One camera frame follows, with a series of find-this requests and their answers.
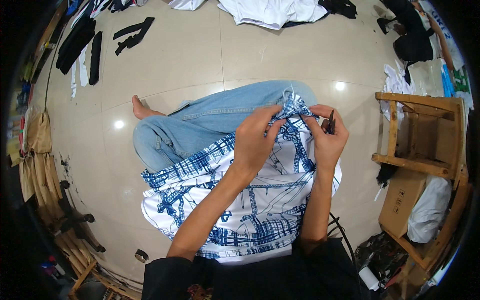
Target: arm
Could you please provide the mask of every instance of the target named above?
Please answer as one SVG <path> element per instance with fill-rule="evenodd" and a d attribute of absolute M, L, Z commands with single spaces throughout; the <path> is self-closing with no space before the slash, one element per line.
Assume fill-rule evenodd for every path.
<path fill-rule="evenodd" d="M 333 108 L 315 105 L 310 107 L 310 110 L 317 116 L 328 118 Z M 320 242 L 327 239 L 335 165 L 348 139 L 348 131 L 336 110 L 334 110 L 334 119 L 336 120 L 335 134 L 326 134 L 327 120 L 324 120 L 320 126 L 314 117 L 304 118 L 314 138 L 314 155 L 317 162 L 317 176 L 303 216 L 300 233 L 300 244 L 306 253 L 310 253 Z"/>
<path fill-rule="evenodd" d="M 442 48 L 442 58 L 445 60 L 447 64 L 447 68 L 450 71 L 453 71 L 455 68 L 453 67 L 453 60 L 452 60 L 452 55 L 450 54 L 450 51 L 448 50 L 448 45 L 447 41 L 445 39 L 445 35 L 442 32 L 442 29 L 438 25 L 438 23 L 428 15 L 428 19 L 430 21 L 430 27 L 433 29 L 433 31 L 437 34 L 438 39 L 440 40 L 440 48 Z"/>
<path fill-rule="evenodd" d="M 256 109 L 237 128 L 235 159 L 216 187 L 194 208 L 175 235 L 167 257 L 184 257 L 193 261 L 222 213 L 253 180 L 272 151 L 275 137 L 285 120 L 268 122 L 282 107 L 274 105 Z"/>

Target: right hand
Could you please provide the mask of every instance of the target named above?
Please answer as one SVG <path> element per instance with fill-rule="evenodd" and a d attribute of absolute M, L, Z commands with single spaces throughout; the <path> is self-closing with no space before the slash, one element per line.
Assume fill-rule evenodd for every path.
<path fill-rule="evenodd" d="M 325 133 L 328 125 L 328 117 L 334 111 L 333 118 L 335 120 L 335 133 Z M 326 118 L 320 126 L 317 120 L 312 116 L 302 116 L 312 132 L 315 142 L 315 160 L 317 161 L 317 173 L 327 172 L 333 174 L 335 165 L 342 154 L 343 147 L 347 143 L 348 130 L 343 125 L 342 118 L 336 109 L 327 105 L 310 106 L 310 111 L 320 117 Z"/>

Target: tiled floor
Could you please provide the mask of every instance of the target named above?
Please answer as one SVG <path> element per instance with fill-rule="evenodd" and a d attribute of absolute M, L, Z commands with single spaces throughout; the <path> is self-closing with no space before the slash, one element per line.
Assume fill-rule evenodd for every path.
<path fill-rule="evenodd" d="M 95 216 L 90 228 L 107 249 L 98 256 L 102 265 L 142 282 L 144 264 L 134 258 L 135 251 L 143 249 L 153 260 L 165 256 L 170 245 L 140 210 L 147 185 L 132 145 L 138 122 L 132 113 L 133 94 L 150 108 L 169 113 L 183 100 L 254 82 L 289 78 L 307 83 L 319 103 L 338 109 L 350 131 L 332 213 L 340 217 L 353 248 L 379 231 L 384 192 L 374 202 L 379 167 L 371 154 L 377 150 L 382 119 L 374 93 L 383 87 L 384 64 L 395 66 L 396 34 L 385 36 L 378 28 L 372 7 L 381 6 L 379 1 L 354 2 L 357 19 L 330 15 L 280 31 L 235 26 L 215 0 L 194 12 L 150 0 L 143 7 L 104 11 L 96 17 L 96 30 L 103 31 L 99 82 L 86 87 L 77 82 L 76 97 L 71 98 L 71 74 L 64 76 L 53 68 L 47 109 L 59 177 L 73 184 L 76 208 Z M 156 19 L 143 41 L 116 56 L 113 33 L 145 17 Z M 35 86 L 33 101 L 41 108 L 51 60 L 52 56 Z M 117 128 L 117 121 L 124 126 Z M 60 157 L 68 162 L 68 173 Z"/>

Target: person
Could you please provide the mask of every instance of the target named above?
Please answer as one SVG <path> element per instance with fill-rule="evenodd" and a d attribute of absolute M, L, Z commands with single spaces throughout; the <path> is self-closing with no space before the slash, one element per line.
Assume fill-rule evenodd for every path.
<path fill-rule="evenodd" d="M 193 151 L 190 140 L 188 145 L 175 145 L 186 139 L 174 137 L 171 130 L 176 130 L 175 134 L 183 131 L 194 143 L 208 143 L 198 136 L 202 132 L 207 134 L 206 139 L 212 139 L 215 133 L 236 131 L 235 160 L 223 178 L 182 223 L 166 258 L 145 266 L 142 299 L 360 299 L 369 294 L 365 287 L 360 287 L 356 269 L 340 239 L 327 237 L 332 179 L 348 130 L 339 113 L 326 105 L 312 105 L 310 110 L 324 118 L 333 110 L 334 134 L 325 133 L 326 120 L 319 125 L 314 117 L 302 117 L 314 138 L 317 172 L 292 254 L 245 265 L 222 265 L 215 259 L 195 256 L 214 223 L 268 158 L 285 120 L 271 126 L 268 123 L 281 110 L 279 104 L 288 89 L 295 90 L 307 103 L 316 102 L 308 86 L 292 81 L 251 84 L 213 94 L 169 116 L 145 108 L 138 97 L 133 97 L 134 114 L 142 119 L 134 132 L 134 144 L 147 170 L 157 171 L 181 159 L 187 155 L 182 150 Z M 218 104 L 223 107 L 213 109 Z M 204 119 L 187 117 L 192 113 Z M 225 120 L 233 124 L 221 124 Z M 167 128 L 166 122 L 177 127 Z M 146 136 L 155 140 L 141 139 Z M 153 156 L 160 163 L 152 161 Z"/>
<path fill-rule="evenodd" d="M 424 1 L 408 0 L 381 0 L 389 8 L 395 18 L 392 20 L 378 18 L 377 23 L 384 34 L 387 34 L 387 26 L 393 21 L 394 30 L 400 37 L 393 43 L 394 51 L 404 63 L 405 68 L 417 61 L 434 60 L 443 58 L 447 68 L 455 70 L 454 59 L 451 51 L 460 65 L 461 57 L 456 49 L 450 49 L 445 35 L 438 23 L 422 8 Z M 410 83 L 409 73 L 406 72 L 406 81 Z"/>

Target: white paper roll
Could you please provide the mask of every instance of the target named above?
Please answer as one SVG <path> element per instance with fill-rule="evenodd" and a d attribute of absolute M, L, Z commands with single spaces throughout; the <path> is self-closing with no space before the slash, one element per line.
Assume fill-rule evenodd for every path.
<path fill-rule="evenodd" d="M 368 289 L 373 289 L 374 291 L 378 290 L 379 281 L 368 267 L 361 269 L 359 275 Z"/>

